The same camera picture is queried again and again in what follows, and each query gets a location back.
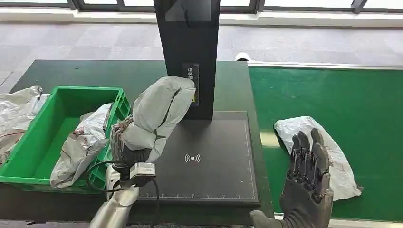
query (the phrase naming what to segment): black glove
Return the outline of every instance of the black glove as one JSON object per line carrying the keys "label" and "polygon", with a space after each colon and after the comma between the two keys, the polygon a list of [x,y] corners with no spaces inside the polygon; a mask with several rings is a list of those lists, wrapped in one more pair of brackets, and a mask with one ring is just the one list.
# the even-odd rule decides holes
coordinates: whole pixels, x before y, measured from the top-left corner
{"label": "black glove", "polygon": [[329,187],[329,156],[319,130],[308,137],[298,132],[292,140],[291,164],[280,198],[283,220],[267,218],[263,212],[250,213],[255,228],[327,228],[332,213],[333,191]]}

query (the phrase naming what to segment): label on stand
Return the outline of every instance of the label on stand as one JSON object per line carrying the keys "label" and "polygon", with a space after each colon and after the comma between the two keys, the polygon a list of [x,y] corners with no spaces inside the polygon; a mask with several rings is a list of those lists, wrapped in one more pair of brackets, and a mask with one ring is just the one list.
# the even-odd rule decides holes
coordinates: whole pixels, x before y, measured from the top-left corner
{"label": "label on stand", "polygon": [[188,78],[194,82],[194,87],[196,91],[194,92],[193,101],[191,106],[199,106],[199,64],[198,63],[184,63],[183,64],[183,77]]}

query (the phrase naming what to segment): black vertical stand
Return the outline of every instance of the black vertical stand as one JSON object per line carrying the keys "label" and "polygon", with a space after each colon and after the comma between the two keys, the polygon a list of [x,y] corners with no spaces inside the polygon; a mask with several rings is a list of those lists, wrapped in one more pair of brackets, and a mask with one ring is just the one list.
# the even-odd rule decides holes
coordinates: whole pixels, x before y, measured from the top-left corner
{"label": "black vertical stand", "polygon": [[154,0],[166,70],[195,82],[185,119],[211,120],[220,0]]}

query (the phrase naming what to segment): wireless charging symbol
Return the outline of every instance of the wireless charging symbol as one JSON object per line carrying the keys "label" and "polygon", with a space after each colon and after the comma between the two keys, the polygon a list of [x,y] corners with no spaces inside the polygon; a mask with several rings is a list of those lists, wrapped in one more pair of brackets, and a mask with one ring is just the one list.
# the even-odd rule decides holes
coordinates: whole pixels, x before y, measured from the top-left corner
{"label": "wireless charging symbol", "polygon": [[185,162],[188,163],[190,161],[195,161],[197,163],[200,162],[200,154],[197,154],[195,156],[190,156],[188,153],[185,155]]}

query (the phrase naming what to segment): plastic mailer bag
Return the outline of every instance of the plastic mailer bag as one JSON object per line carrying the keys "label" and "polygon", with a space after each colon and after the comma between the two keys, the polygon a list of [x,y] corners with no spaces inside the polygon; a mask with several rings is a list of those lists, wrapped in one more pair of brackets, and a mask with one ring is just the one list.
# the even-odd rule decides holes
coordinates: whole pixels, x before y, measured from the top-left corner
{"label": "plastic mailer bag", "polygon": [[86,170],[97,154],[106,146],[104,123],[112,104],[104,104],[93,113],[80,117],[80,124],[64,142],[60,158],[50,175],[53,188],[65,188]]}
{"label": "plastic mailer bag", "polygon": [[13,94],[0,94],[0,166],[37,116],[49,94],[33,86]]}
{"label": "plastic mailer bag", "polygon": [[322,133],[324,147],[329,154],[330,187],[334,192],[333,201],[361,195],[363,187],[360,187],[355,183],[353,171],[351,170],[343,151],[326,130],[312,117],[301,116],[279,120],[274,123],[274,129],[282,139],[289,154],[291,154],[293,145],[292,136],[299,131],[302,131],[308,136],[309,142],[312,145],[312,137],[310,133],[313,128],[319,129]]}
{"label": "plastic mailer bag", "polygon": [[133,121],[122,133],[123,143],[130,150],[151,149],[146,162],[157,160],[167,138],[188,111],[195,90],[190,79],[160,78],[134,102]]}

